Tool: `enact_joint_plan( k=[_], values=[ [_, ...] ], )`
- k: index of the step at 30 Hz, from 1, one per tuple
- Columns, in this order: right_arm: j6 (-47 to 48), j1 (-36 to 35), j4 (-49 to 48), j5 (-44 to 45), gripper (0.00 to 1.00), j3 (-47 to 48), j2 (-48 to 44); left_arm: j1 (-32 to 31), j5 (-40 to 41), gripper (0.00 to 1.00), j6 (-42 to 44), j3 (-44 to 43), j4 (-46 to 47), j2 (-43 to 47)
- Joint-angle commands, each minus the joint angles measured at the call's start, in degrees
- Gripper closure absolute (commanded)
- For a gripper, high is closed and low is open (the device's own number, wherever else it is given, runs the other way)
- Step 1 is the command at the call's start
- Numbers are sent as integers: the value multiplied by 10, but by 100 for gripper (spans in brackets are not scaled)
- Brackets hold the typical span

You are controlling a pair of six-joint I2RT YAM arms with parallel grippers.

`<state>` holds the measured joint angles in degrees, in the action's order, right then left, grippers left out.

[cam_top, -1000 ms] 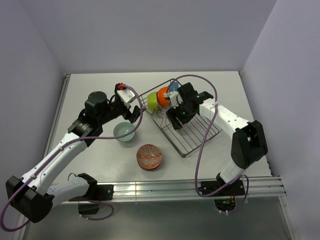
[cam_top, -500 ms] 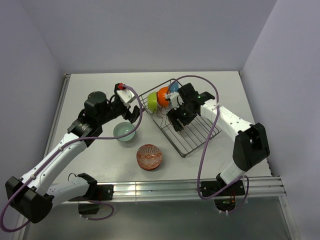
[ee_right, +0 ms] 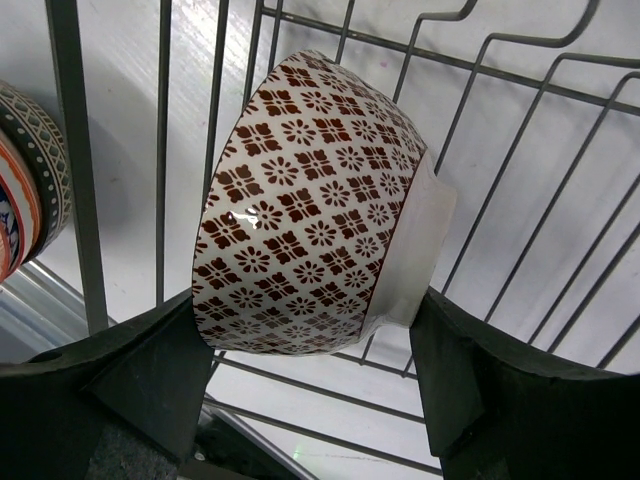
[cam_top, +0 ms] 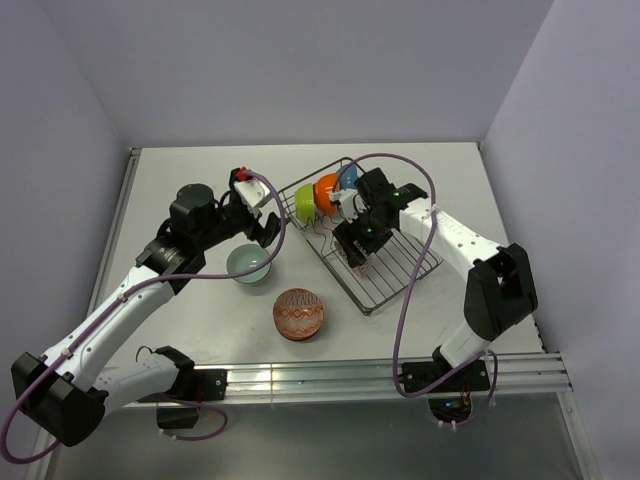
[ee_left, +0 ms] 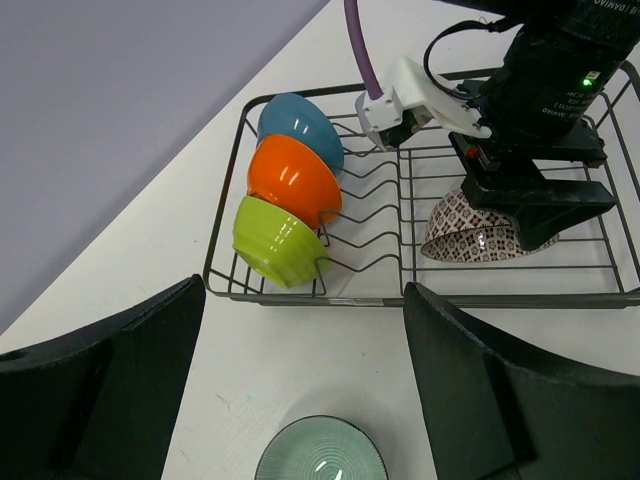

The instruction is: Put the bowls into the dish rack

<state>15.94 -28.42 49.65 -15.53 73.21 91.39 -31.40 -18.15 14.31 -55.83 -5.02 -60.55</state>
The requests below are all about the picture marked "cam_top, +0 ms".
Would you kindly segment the brown patterned bowl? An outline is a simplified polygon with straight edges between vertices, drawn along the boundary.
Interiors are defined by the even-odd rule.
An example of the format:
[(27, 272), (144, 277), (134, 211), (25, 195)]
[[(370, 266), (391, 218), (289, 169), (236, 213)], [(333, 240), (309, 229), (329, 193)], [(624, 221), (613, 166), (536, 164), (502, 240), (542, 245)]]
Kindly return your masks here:
[(370, 256), (366, 252), (362, 252), (362, 261), (351, 268), (357, 278), (365, 278), (371, 265)]

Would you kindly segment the pale green celadon bowl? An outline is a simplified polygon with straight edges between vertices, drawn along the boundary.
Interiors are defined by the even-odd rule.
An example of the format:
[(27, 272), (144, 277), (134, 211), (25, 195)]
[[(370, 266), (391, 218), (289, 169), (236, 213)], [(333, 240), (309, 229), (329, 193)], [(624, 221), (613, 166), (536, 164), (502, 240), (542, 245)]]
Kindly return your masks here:
[(270, 273), (271, 264), (266, 263), (262, 268), (269, 252), (256, 244), (244, 244), (235, 248), (226, 259), (228, 274), (236, 274), (234, 281), (244, 285), (252, 285), (264, 280)]

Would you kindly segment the orange bowl white inside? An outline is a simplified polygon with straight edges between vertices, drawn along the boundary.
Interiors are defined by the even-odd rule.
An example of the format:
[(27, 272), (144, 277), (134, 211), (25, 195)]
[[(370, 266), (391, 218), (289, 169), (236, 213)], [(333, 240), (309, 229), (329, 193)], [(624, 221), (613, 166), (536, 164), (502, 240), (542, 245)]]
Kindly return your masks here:
[(337, 207), (331, 203), (330, 199), (336, 180), (337, 174), (330, 173), (322, 176), (313, 186), (315, 206), (326, 215), (334, 215), (337, 212)]

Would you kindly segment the blue ceramic bowl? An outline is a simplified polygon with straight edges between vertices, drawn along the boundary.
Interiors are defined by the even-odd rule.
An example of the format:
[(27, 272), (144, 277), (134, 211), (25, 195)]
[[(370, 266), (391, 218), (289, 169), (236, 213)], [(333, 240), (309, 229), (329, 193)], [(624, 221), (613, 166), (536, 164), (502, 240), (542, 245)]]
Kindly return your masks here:
[(339, 189), (355, 189), (355, 182), (358, 178), (358, 167), (355, 164), (348, 166), (339, 177)]

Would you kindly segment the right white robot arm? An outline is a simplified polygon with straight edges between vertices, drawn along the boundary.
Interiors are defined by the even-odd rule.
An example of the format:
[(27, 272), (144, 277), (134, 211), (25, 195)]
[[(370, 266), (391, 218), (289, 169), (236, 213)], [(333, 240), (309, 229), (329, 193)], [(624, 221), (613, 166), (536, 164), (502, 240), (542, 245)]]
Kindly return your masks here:
[(462, 323), (438, 347), (442, 359), (432, 368), (441, 388), (457, 388), (468, 374), (464, 362), (537, 309), (527, 252), (471, 230), (415, 184), (397, 187), (375, 168), (353, 187), (329, 191), (328, 198), (343, 219), (333, 230), (334, 242), (351, 269), (364, 269), (393, 234), (402, 233), (434, 251), (464, 280)]

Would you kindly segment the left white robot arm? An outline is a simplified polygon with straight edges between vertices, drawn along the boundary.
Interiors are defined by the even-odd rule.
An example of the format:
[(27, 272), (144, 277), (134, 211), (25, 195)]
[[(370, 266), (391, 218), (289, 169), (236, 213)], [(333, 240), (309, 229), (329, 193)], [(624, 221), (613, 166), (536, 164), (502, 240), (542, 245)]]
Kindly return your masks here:
[(116, 290), (73, 332), (42, 355), (23, 353), (12, 365), (16, 410), (67, 447), (84, 441), (113, 410), (150, 395), (183, 400), (196, 389), (195, 364), (172, 347), (111, 372), (105, 366), (157, 309), (192, 279), (202, 278), (205, 253), (239, 233), (280, 248), (286, 220), (260, 209), (279, 198), (263, 177), (231, 179), (221, 203), (204, 184), (182, 187), (156, 237), (136, 257)]

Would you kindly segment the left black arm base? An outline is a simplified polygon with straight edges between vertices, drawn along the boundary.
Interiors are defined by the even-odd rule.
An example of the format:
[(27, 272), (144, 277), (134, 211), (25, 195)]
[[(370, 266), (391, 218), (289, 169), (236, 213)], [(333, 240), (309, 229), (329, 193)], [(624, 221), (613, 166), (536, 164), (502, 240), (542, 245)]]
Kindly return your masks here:
[(195, 370), (194, 379), (185, 390), (175, 389), (148, 397), (152, 403), (170, 402), (176, 400), (179, 407), (156, 408), (156, 425), (166, 434), (177, 438), (188, 438), (179, 434), (179, 430), (193, 429), (199, 420), (205, 418), (206, 413), (212, 413), (221, 420), (220, 426), (211, 433), (212, 436), (222, 433), (228, 425), (228, 415), (218, 407), (209, 406), (209, 402), (222, 401), (227, 387), (227, 371), (224, 369)]

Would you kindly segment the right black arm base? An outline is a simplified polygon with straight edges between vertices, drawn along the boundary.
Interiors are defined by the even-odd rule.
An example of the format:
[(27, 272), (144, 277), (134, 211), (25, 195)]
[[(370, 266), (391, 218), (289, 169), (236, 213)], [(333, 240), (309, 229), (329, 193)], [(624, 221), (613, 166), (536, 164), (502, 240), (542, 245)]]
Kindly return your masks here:
[(435, 398), (429, 398), (431, 414), (439, 422), (458, 425), (473, 414), (472, 395), (492, 393), (493, 382), (482, 360), (475, 360), (461, 370), (455, 370), (442, 360), (404, 362), (399, 383), (405, 394), (416, 394), (429, 388)]

